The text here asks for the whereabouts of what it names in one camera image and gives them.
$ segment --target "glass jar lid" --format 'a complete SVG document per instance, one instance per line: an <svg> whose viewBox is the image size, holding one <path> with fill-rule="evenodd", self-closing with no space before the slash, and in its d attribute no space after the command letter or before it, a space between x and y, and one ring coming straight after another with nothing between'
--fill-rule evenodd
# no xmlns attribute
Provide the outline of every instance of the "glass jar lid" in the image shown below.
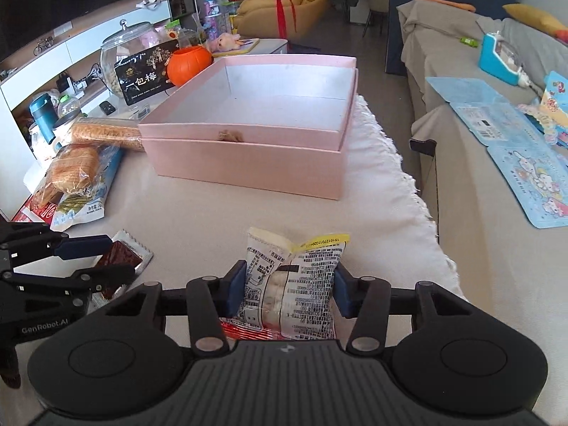
<svg viewBox="0 0 568 426"><path fill-rule="evenodd" d="M145 33L151 32L154 30L154 26L150 24L150 22L141 22L140 24L131 25L128 27L126 25L126 19L120 21L120 25L122 26L122 30L118 31L106 38L103 41L102 49L110 49L117 47L127 41L131 41L134 38L138 38Z"/></svg>

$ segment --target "gray couch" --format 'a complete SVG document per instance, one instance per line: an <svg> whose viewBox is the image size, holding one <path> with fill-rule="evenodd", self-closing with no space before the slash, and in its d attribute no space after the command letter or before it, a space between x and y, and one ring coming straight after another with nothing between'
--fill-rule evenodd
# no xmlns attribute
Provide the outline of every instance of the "gray couch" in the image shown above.
<svg viewBox="0 0 568 426"><path fill-rule="evenodd" d="M481 48L459 38L481 40L484 30L501 31L541 86L551 69L568 75L568 48L516 21L439 3L411 1L398 10L416 116L413 138L436 143L434 157L421 155L421 194L438 222L439 243L457 263L467 298L545 352L549 376L535 412L550 424L568 425L568 266L561 257L568 227L536 229L529 223L485 147L425 81L481 78L513 104L529 103L536 97L531 89L480 70Z"/></svg>

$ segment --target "tree illustration on box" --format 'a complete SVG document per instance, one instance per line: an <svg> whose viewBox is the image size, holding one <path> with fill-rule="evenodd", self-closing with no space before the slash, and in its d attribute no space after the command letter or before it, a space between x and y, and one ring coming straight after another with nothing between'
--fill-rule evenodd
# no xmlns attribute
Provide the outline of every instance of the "tree illustration on box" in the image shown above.
<svg viewBox="0 0 568 426"><path fill-rule="evenodd" d="M146 61L146 64L152 66L155 70L158 63L167 61L171 57L171 51L157 47L152 55Z"/></svg>

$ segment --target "blue thermos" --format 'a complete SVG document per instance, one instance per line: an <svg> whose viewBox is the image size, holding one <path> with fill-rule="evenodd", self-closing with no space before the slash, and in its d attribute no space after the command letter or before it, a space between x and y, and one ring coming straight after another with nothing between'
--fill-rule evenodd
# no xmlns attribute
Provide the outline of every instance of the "blue thermos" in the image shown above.
<svg viewBox="0 0 568 426"><path fill-rule="evenodd" d="M51 97L48 93L42 94L39 98L29 105L29 111L33 119L38 124L45 141L51 144L55 139L53 125L58 120L58 113L53 107Z"/></svg>

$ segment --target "box lid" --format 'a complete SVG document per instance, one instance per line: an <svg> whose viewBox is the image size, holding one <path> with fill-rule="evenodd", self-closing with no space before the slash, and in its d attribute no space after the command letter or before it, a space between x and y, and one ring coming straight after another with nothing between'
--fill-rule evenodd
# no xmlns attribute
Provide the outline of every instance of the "box lid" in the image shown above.
<svg viewBox="0 0 568 426"><path fill-rule="evenodd" d="M224 58L148 114L140 132L337 151L356 94L356 62L319 54Z"/></svg>

